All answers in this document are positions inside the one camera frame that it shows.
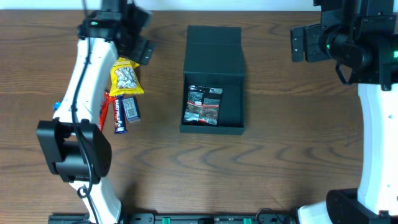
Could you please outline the yellow Hacks candy bag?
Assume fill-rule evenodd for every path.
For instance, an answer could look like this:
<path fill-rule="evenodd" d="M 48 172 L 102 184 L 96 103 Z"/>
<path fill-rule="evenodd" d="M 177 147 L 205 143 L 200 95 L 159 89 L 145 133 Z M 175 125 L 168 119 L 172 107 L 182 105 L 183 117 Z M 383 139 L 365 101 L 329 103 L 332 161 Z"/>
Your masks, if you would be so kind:
<path fill-rule="evenodd" d="M 111 75 L 111 89 L 109 91 L 110 96 L 117 95 L 140 95 L 144 93 L 137 75 L 135 68 L 139 67 L 139 64 L 119 57 L 112 69 L 110 70 Z"/>

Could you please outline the red Hacks candy bag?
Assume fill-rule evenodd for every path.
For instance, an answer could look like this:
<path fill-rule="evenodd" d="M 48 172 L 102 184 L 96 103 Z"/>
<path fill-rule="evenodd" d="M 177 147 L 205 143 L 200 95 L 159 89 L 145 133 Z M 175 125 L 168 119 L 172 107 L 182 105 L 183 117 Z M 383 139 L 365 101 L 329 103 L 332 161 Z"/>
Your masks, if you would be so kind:
<path fill-rule="evenodd" d="M 114 103 L 114 100 L 115 100 L 115 97 L 111 96 L 108 91 L 105 91 L 103 93 L 103 98 L 101 101 L 101 106 L 100 106 L 100 111 L 99 111 L 99 123 L 98 123 L 100 131 L 103 131 L 104 122 L 105 122 L 106 116 L 108 114 L 109 106 L 110 106 L 110 104 Z"/>

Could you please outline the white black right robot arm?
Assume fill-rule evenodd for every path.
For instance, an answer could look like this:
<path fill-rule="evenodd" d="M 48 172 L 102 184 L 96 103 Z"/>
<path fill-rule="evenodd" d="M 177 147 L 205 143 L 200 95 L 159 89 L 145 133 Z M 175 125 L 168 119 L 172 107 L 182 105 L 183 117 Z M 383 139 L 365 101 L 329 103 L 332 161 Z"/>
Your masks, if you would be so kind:
<path fill-rule="evenodd" d="M 355 189 L 331 190 L 297 210 L 297 223 L 397 222 L 397 14 L 393 0 L 314 0 L 318 24 L 290 31 L 292 61 L 334 60 L 357 85 L 363 112 L 363 168 Z"/>

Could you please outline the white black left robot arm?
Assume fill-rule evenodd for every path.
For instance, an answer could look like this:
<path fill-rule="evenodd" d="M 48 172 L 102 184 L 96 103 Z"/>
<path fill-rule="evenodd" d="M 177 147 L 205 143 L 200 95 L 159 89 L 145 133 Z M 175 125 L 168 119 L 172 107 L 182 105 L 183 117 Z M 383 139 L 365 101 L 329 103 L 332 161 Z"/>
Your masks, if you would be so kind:
<path fill-rule="evenodd" d="M 49 223 L 119 223 L 123 217 L 108 177 L 112 151 L 99 128 L 100 108 L 118 58 L 141 65 L 149 62 L 154 43 L 141 31 L 151 17 L 125 0 L 104 0 L 97 11 L 85 12 L 67 91 L 53 118 L 39 121 L 36 134 L 50 172 L 76 190 L 88 211 L 54 214 Z"/>

